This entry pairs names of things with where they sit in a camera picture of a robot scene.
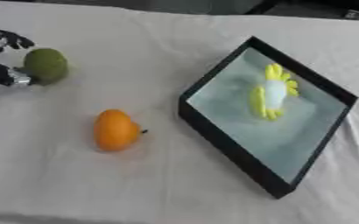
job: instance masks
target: yellow flower toy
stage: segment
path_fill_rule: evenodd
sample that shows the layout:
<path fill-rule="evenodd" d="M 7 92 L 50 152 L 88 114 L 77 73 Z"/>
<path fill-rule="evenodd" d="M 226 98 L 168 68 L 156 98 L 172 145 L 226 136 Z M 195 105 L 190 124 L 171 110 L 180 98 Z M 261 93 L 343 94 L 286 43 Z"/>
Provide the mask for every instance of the yellow flower toy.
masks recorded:
<path fill-rule="evenodd" d="M 291 75 L 283 73 L 279 64 L 265 68 L 265 83 L 250 92 L 250 107 L 253 113 L 263 119 L 274 121 L 283 115 L 283 102 L 288 95 L 298 96 L 298 83 L 290 80 Z"/>

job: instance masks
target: orange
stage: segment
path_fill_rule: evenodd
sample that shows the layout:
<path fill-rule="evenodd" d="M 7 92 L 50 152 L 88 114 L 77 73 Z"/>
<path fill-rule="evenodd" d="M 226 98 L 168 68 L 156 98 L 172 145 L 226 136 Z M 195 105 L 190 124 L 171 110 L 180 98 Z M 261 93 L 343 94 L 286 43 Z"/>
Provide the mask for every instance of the orange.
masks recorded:
<path fill-rule="evenodd" d="M 103 151 L 121 151 L 137 141 L 140 126 L 119 109 L 103 111 L 95 121 L 96 145 Z"/>

